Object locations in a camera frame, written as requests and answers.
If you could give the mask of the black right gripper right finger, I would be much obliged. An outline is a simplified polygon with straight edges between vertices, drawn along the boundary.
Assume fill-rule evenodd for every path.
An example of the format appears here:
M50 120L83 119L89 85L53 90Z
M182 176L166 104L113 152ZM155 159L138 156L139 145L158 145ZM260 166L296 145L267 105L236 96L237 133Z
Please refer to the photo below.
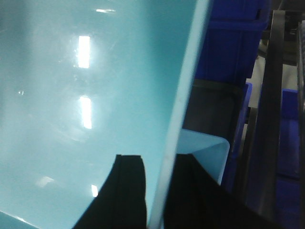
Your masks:
M178 154L163 214L166 229L278 229L247 208L202 168L193 155Z

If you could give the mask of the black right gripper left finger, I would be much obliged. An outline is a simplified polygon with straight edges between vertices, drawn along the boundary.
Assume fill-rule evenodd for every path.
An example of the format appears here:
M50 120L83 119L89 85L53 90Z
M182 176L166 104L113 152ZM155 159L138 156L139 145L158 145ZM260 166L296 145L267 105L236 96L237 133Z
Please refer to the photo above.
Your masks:
M75 229L145 229L146 178L141 156L117 155L98 196Z

